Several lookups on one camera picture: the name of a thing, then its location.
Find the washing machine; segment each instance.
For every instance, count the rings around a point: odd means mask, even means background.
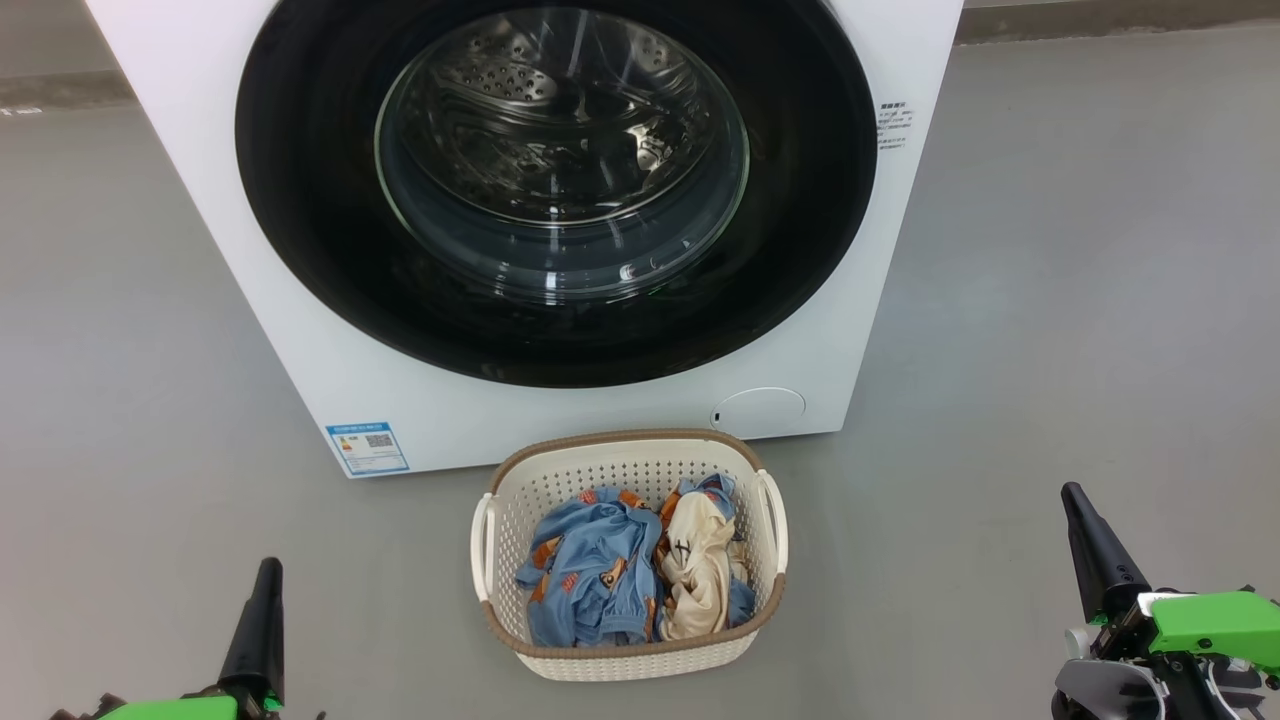
[[[88,0],[343,470],[842,427],[961,0]]]

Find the cream garment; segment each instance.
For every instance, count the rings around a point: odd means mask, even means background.
[[[724,520],[705,493],[690,492],[676,503],[667,538],[671,552],[662,560],[662,574],[671,587],[671,598],[663,607],[662,639],[723,630],[728,623],[731,577],[726,547],[733,538],[733,521]]]

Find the stainless steel drum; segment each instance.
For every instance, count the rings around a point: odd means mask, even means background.
[[[460,27],[401,73],[378,169],[404,227],[498,295],[652,291],[716,241],[748,177],[728,90],[678,42],[575,8]]]

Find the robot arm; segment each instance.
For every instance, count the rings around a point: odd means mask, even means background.
[[[1055,720],[1280,717],[1280,606],[1245,588],[1152,592],[1111,525],[1076,483],[1062,486],[1068,539],[1088,643],[1068,632]]]

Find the laundry basket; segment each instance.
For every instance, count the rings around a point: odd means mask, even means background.
[[[680,641],[627,647],[558,648],[530,642],[529,593],[516,569],[529,556],[534,528],[554,507],[600,486],[630,489],[652,507],[681,477],[728,473],[748,548],[755,614],[746,624]],[[712,430],[637,430],[580,436],[521,450],[498,468],[493,491],[471,523],[471,575],[489,626],[534,673],[552,680],[639,680],[732,662],[769,621],[787,570],[787,516],[782,496],[745,443]]]

